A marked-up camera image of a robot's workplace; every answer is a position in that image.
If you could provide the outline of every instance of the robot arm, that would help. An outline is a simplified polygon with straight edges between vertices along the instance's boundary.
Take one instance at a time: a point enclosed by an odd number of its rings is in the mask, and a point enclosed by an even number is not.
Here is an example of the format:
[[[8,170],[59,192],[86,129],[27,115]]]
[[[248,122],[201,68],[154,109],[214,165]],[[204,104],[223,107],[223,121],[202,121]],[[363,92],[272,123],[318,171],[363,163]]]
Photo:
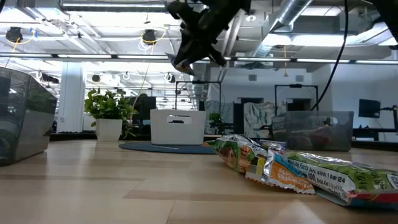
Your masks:
[[[217,37],[227,30],[229,22],[240,9],[250,10],[251,0],[200,0],[208,8],[195,12],[184,2],[165,2],[165,6],[174,19],[181,19],[182,41],[177,55],[167,54],[172,65],[180,72],[195,75],[190,64],[205,57],[220,66],[226,60],[212,44]]]

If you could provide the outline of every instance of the potted plant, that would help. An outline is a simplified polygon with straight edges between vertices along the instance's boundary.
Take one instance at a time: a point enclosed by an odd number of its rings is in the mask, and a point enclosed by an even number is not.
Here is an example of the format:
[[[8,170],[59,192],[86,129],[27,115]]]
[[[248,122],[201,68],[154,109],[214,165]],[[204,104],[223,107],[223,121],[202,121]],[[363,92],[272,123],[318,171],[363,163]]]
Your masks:
[[[109,90],[104,95],[100,89],[92,89],[88,92],[88,99],[85,100],[85,112],[89,113],[96,120],[91,127],[96,126],[96,135],[99,141],[117,141],[122,132],[123,123],[124,137],[132,134],[129,125],[136,110],[129,105],[130,99],[126,99],[122,93],[112,93]]]
[[[223,133],[223,122],[221,121],[221,115],[219,113],[210,113],[209,120],[211,121],[210,127],[217,128],[218,134]]]

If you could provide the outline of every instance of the round blue rug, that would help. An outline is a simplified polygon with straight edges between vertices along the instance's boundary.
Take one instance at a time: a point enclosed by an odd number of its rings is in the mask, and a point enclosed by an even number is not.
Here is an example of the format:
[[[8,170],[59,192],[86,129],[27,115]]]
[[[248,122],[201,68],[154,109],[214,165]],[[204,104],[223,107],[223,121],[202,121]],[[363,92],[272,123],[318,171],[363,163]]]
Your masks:
[[[152,145],[150,142],[130,142],[119,145],[122,149],[146,151],[146,152],[165,152],[182,154],[216,154],[208,146],[173,146],[173,145]]]

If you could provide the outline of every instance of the white storage bin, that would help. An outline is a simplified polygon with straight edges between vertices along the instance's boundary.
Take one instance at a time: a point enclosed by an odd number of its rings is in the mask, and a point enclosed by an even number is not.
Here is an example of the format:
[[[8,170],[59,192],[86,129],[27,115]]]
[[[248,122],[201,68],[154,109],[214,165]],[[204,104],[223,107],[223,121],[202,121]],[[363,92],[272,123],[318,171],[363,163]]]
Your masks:
[[[151,143],[202,145],[205,124],[205,111],[151,110]]]

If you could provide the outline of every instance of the white planter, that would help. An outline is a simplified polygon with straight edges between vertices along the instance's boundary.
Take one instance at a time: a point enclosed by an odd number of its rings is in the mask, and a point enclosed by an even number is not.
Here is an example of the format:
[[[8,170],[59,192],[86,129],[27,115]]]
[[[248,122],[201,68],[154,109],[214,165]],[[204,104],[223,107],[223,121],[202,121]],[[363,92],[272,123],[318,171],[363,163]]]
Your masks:
[[[96,134],[99,141],[118,141],[122,132],[121,119],[97,119]]]

